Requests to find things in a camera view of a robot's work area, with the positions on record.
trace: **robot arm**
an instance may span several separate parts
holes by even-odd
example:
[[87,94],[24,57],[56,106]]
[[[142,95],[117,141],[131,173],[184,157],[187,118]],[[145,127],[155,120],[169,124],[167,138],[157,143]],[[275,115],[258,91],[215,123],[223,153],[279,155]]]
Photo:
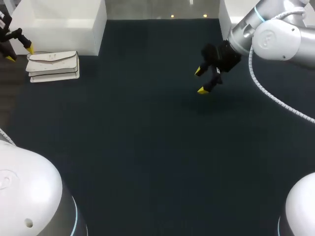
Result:
[[[220,46],[208,44],[202,50],[204,62],[196,72],[201,76],[211,66],[212,80],[198,92],[205,94],[221,84],[221,73],[229,72],[253,45],[255,53],[269,60],[287,60],[307,68],[315,68],[315,29],[306,28],[302,13],[309,0],[261,0],[230,32]],[[275,16],[300,9],[299,14],[282,20]]]
[[22,35],[21,28],[18,28],[15,31],[10,31],[9,26],[11,21],[12,17],[9,14],[4,14],[0,11],[0,53],[2,53],[5,58],[15,61],[17,58],[16,54],[1,43],[7,42],[12,38],[17,38],[26,50],[28,50],[31,54],[34,54],[32,42]]

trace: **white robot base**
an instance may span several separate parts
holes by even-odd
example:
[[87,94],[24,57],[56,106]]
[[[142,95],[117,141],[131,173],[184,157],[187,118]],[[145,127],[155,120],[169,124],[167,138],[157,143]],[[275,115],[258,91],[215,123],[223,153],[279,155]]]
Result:
[[74,198],[50,161],[2,140],[0,153],[0,235],[88,235]]

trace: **white cable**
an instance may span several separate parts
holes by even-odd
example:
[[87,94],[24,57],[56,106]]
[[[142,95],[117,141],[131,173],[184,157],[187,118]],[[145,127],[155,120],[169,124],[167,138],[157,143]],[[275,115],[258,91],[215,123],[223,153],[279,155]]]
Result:
[[[305,10],[301,9],[301,8],[297,8],[291,11],[286,11],[283,12],[281,14],[279,14],[278,16],[272,18],[272,20],[276,20],[276,19],[282,19],[286,16],[292,15],[292,14],[305,14]],[[286,108],[287,110],[291,111],[292,113],[296,114],[297,116],[300,116],[304,119],[306,119],[307,121],[311,122],[311,123],[315,123],[315,119],[307,116],[306,114],[303,114],[302,112],[290,107],[289,105],[285,104],[284,102],[282,102],[281,100],[279,100],[278,98],[276,98],[274,95],[272,95],[270,92],[268,92],[261,84],[260,82],[257,80],[255,74],[254,74],[254,70],[252,67],[252,56],[254,53],[254,49],[251,46],[251,50],[250,50],[250,55],[249,55],[249,68],[250,68],[250,73],[251,73],[251,77],[252,80],[254,81],[254,83],[257,85],[257,87],[265,94],[267,95],[269,98],[271,98],[272,100],[274,100],[276,103],[278,103],[280,106]]]
[[0,135],[2,135],[9,143],[16,146],[12,139],[10,139],[10,137],[2,129],[0,129]]

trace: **white cover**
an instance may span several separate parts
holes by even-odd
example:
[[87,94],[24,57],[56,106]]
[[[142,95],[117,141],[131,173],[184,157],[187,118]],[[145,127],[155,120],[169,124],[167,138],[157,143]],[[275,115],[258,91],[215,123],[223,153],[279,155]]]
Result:
[[[21,0],[10,29],[21,28],[35,51],[97,56],[106,21],[105,0]],[[17,55],[28,54],[17,39],[10,42]]]
[[0,235],[38,235],[55,215],[63,192],[46,158],[0,140]]
[[78,53],[71,51],[32,55],[26,71],[29,72],[32,83],[78,79],[80,77]]
[[282,20],[262,23],[252,38],[254,52],[266,60],[290,60],[301,46],[299,28]]

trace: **floor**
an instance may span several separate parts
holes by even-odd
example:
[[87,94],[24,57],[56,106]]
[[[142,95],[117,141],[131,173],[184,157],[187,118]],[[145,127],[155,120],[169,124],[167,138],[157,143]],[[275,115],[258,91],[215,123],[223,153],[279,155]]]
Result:
[[[315,126],[261,93],[246,58],[197,93],[208,42],[221,42],[218,20],[108,21],[80,79],[23,85],[7,133],[57,167],[91,236],[272,236],[291,187],[314,172]],[[253,67],[315,117],[315,71]]]

